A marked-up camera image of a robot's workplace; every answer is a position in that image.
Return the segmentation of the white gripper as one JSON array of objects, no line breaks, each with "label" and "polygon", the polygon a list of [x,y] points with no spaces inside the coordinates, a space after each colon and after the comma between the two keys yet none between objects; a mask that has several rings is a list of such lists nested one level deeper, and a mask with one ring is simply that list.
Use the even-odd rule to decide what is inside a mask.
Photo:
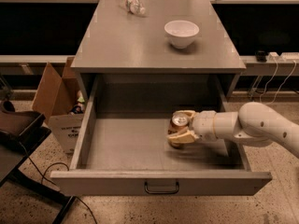
[{"label": "white gripper", "polygon": [[202,111],[195,114],[194,110],[179,110],[173,113],[173,122],[189,122],[192,118],[192,129],[180,131],[169,131],[167,140],[171,144],[181,145],[190,144],[199,141],[216,141],[217,137],[214,131],[215,111]]}]

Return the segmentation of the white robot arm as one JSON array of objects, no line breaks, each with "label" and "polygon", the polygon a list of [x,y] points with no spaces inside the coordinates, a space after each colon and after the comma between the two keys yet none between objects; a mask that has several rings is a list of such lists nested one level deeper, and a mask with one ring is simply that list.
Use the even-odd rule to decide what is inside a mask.
[{"label": "white robot arm", "polygon": [[170,119],[167,141],[172,147],[219,139],[250,147],[276,142],[299,157],[299,125],[268,105],[250,102],[235,112],[179,110]]}]

